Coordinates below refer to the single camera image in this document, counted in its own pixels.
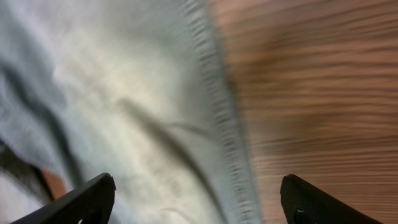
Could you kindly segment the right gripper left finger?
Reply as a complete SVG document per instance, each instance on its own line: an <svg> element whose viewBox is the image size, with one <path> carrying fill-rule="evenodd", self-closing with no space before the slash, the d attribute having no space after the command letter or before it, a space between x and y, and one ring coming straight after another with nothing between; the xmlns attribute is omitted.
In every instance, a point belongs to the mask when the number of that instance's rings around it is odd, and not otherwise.
<svg viewBox="0 0 398 224"><path fill-rule="evenodd" d="M11 224L108 224L115 191L113 177L102 173Z"/></svg>

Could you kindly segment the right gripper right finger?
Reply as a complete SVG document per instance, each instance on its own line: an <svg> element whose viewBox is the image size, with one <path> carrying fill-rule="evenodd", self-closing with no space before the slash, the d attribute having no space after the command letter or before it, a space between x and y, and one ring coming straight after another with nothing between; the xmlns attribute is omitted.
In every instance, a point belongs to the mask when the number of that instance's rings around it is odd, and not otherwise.
<svg viewBox="0 0 398 224"><path fill-rule="evenodd" d="M288 224L381 224L293 174L282 179L280 202Z"/></svg>

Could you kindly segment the light blue denim shorts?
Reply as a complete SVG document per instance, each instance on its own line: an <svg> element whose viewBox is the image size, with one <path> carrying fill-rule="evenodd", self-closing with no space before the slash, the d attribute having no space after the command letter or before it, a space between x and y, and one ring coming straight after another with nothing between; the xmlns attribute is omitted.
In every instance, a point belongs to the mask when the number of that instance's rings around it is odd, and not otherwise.
<svg viewBox="0 0 398 224"><path fill-rule="evenodd" d="M1 2L1 222L113 176L111 223L260 223L261 209L204 1Z"/></svg>

